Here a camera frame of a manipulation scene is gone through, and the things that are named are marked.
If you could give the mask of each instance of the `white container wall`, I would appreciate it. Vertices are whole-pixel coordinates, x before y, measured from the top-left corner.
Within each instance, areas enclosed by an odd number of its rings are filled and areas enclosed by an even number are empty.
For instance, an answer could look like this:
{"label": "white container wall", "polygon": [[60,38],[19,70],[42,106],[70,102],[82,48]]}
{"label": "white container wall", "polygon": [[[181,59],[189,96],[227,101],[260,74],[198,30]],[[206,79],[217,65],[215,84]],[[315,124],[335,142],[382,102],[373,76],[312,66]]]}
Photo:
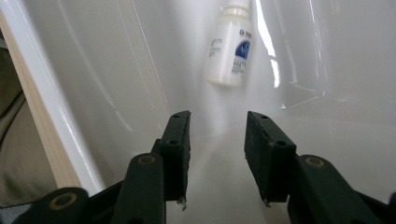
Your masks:
{"label": "white container wall", "polygon": [[1,0],[49,115],[91,194],[120,181],[173,113],[191,111],[188,208],[168,223],[289,223],[265,208],[243,151],[247,112],[352,188],[396,191],[396,3],[252,0],[241,88],[204,80],[226,0]]}

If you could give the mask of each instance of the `blue label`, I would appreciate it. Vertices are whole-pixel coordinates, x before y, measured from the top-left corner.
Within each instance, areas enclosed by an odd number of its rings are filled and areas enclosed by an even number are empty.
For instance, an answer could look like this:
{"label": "blue label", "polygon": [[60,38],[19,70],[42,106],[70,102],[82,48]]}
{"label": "blue label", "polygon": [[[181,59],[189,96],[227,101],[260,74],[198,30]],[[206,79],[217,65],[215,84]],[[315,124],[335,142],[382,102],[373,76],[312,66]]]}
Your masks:
{"label": "blue label", "polygon": [[250,41],[248,40],[242,41],[242,43],[240,43],[236,48],[235,56],[244,58],[246,60],[248,58],[249,47],[250,47]]}

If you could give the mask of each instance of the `wooden edge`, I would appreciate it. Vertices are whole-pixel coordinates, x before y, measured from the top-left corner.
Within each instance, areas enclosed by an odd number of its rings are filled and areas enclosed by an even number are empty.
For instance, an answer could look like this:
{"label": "wooden edge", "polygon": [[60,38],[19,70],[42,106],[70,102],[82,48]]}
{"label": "wooden edge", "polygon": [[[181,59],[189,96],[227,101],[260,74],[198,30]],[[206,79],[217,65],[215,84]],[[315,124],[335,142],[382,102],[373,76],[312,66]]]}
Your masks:
{"label": "wooden edge", "polygon": [[81,187],[76,171],[67,157],[61,139],[55,130],[46,107],[44,107],[43,101],[38,93],[35,83],[32,80],[30,71],[21,56],[21,52],[18,49],[1,10],[0,27],[7,42],[12,62],[14,62],[17,70],[35,125],[44,149],[46,150],[49,165],[58,188]]}

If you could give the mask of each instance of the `bottle label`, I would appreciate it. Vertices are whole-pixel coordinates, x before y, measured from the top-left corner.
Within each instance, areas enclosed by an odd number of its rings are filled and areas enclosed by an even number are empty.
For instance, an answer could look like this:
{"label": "bottle label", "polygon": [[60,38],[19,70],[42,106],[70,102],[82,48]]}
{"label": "bottle label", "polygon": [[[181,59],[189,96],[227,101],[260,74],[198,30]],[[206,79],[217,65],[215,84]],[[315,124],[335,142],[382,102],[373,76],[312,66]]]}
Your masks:
{"label": "bottle label", "polygon": [[208,73],[221,79],[242,79],[250,47],[251,32],[240,23],[218,27],[211,40]]}

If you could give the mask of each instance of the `plastic bottle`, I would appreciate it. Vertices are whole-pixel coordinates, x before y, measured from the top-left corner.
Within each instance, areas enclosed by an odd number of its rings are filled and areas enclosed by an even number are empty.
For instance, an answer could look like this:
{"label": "plastic bottle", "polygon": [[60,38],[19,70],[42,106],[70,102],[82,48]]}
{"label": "plastic bottle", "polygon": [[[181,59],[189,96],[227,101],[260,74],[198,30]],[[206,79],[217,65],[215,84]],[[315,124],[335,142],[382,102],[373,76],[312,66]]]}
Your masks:
{"label": "plastic bottle", "polygon": [[219,18],[206,58],[207,81],[225,86],[241,86],[246,72],[252,30],[249,1],[229,0]]}

